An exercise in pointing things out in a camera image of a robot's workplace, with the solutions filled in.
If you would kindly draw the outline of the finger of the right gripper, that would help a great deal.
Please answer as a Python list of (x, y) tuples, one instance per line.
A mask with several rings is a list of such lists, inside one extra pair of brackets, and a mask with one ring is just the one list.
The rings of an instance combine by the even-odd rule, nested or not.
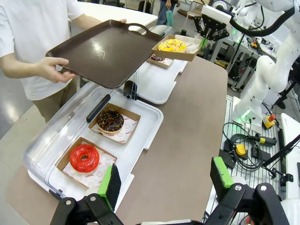
[(229, 32), (227, 30), (221, 30), (221, 31), (211, 30), (210, 33), (207, 35), (207, 40), (218, 41), (218, 40), (226, 38), (228, 36), (229, 36)]
[(205, 29), (203, 19), (200, 16), (195, 16), (194, 23), (195, 23), (195, 27), (196, 27), (196, 31), (197, 31), (197, 34), (195, 35), (195, 37), (198, 39), (201, 39), (200, 48), (201, 49), (206, 48), (207, 44), (208, 44), (208, 40), (206, 39), (205, 36), (203, 37), (201, 34), (201, 32), (204, 31), (204, 29)]

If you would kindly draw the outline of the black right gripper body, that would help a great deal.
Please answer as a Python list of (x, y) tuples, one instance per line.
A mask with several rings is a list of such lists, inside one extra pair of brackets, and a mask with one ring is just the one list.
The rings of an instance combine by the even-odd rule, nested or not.
[(212, 30), (213, 32), (222, 30), (226, 28), (227, 24), (224, 22), (220, 22), (214, 18), (211, 18), (205, 14), (202, 14), (202, 19), (204, 23), (203, 30), (205, 32), (208, 32), (209, 30)]

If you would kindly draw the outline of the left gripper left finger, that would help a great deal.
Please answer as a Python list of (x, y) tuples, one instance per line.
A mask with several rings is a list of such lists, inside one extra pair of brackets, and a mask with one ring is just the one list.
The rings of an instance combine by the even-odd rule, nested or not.
[(65, 197), (58, 203), (50, 222), (52, 225), (121, 225), (114, 213), (121, 180), (115, 164), (108, 166), (97, 192), (76, 201)]

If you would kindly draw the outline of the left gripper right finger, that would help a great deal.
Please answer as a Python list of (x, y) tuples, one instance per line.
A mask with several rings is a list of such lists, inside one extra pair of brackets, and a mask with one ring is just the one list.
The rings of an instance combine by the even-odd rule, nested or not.
[(287, 225), (288, 218), (279, 196), (269, 183), (255, 188), (234, 183), (221, 157), (211, 159), (210, 178), (218, 205), (205, 221), (206, 225), (227, 225), (238, 213), (246, 213), (255, 225)]

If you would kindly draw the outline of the person's right hand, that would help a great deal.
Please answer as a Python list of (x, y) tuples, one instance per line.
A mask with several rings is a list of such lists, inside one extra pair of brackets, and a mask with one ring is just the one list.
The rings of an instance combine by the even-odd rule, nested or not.
[(56, 69), (56, 66), (67, 65), (69, 61), (64, 58), (45, 57), (41, 61), (34, 64), (35, 73), (53, 83), (67, 83), (69, 80), (75, 77), (68, 71), (61, 73)]

